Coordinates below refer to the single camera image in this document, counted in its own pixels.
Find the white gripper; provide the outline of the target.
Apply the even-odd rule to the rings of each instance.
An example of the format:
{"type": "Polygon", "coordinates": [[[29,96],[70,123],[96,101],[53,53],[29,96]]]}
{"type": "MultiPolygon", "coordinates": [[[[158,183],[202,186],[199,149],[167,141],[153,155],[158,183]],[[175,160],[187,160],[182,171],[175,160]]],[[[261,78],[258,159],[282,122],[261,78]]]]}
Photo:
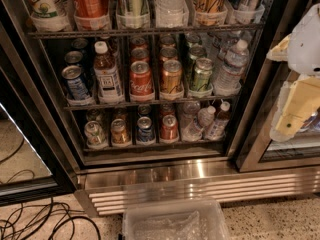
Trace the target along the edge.
{"type": "MultiPolygon", "coordinates": [[[[268,51],[266,58],[271,61],[287,61],[289,41],[290,35],[287,35],[268,51]]],[[[272,119],[270,138],[277,142],[293,138],[319,107],[319,76],[311,77],[302,74],[294,82],[285,81],[272,119]]]]}

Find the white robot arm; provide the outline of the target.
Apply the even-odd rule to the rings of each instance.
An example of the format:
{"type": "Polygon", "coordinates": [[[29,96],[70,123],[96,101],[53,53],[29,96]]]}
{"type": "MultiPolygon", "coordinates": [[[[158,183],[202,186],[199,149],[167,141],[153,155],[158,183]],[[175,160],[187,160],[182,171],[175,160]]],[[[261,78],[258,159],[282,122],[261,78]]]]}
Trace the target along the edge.
{"type": "Polygon", "coordinates": [[[320,107],[320,4],[312,6],[266,57],[285,61],[299,74],[294,82],[283,83],[271,123],[270,138],[284,142],[293,138],[320,107]]]}

